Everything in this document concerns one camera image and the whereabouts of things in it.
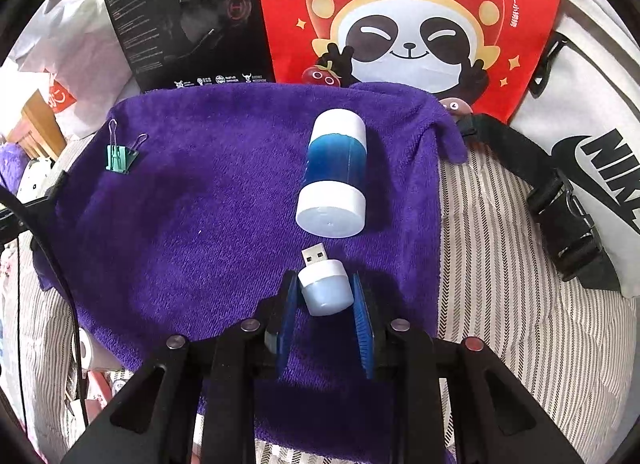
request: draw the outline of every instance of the red paper bag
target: red paper bag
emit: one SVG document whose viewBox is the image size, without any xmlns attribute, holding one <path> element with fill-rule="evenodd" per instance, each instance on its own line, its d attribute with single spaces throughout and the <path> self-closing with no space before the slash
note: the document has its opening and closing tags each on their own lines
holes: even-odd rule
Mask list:
<svg viewBox="0 0 640 464">
<path fill-rule="evenodd" d="M 318 64 L 324 72 L 307 73 L 316 82 L 407 84 L 506 122 L 560 0 L 261 1 L 279 82 L 299 83 Z"/>
</svg>

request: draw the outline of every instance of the green binder clip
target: green binder clip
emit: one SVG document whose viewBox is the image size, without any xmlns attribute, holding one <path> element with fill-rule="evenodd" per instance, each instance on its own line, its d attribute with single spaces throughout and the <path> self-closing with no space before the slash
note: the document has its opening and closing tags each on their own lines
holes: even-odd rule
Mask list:
<svg viewBox="0 0 640 464">
<path fill-rule="evenodd" d="M 148 134 L 140 134 L 133 145 L 129 148 L 118 144 L 116 139 L 116 128 L 118 121 L 109 121 L 109 145 L 107 146 L 107 166 L 106 169 L 115 173 L 129 173 L 129 168 L 140 153 L 138 148 L 148 139 Z"/>
</svg>

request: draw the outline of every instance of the purple plush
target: purple plush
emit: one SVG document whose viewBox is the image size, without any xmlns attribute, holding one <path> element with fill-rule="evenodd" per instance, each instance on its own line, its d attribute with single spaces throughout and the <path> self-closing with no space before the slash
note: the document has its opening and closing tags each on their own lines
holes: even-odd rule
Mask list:
<svg viewBox="0 0 640 464">
<path fill-rule="evenodd" d="M 29 156 L 19 144 L 7 142 L 0 146 L 0 184 L 16 195 L 20 181 L 27 169 Z"/>
<path fill-rule="evenodd" d="M 366 225 L 339 240 L 295 222 L 311 129 L 329 108 L 367 125 Z M 434 333 L 438 154 L 463 162 L 466 149 L 430 94 L 378 83 L 227 84 L 131 98 L 110 118 L 118 144 L 149 135 L 140 158 L 129 174 L 106 171 L 105 125 L 70 169 L 48 232 L 80 323 L 127 368 L 172 333 L 198 340 L 251 316 L 320 241 L 395 314 Z M 390 391 L 364 377 L 351 309 L 299 310 L 283 378 L 257 385 L 256 436 L 384 462 L 390 424 Z"/>
</svg>

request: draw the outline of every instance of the red label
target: red label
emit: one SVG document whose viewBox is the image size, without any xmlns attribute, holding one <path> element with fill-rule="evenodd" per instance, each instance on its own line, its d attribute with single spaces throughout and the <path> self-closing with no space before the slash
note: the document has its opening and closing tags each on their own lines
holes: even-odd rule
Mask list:
<svg viewBox="0 0 640 464">
<path fill-rule="evenodd" d="M 403 83 L 506 122 L 560 0 L 261 0 L 276 79 L 331 61 L 343 86 Z"/>
<path fill-rule="evenodd" d="M 58 112 L 62 112 L 62 110 L 69 108 L 75 102 L 76 98 L 73 97 L 71 92 L 53 79 L 51 75 L 49 81 L 49 106 L 53 110 L 53 113 L 57 114 Z"/>
</svg>

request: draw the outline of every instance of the red rivet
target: red rivet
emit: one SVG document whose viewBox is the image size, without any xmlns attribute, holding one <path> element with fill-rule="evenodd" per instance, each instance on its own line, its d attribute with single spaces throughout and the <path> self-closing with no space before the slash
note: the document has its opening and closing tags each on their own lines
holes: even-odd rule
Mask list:
<svg viewBox="0 0 640 464">
<path fill-rule="evenodd" d="M 484 348 L 484 342 L 480 338 L 471 336 L 465 339 L 465 347 L 473 352 L 479 352 Z"/>
</svg>

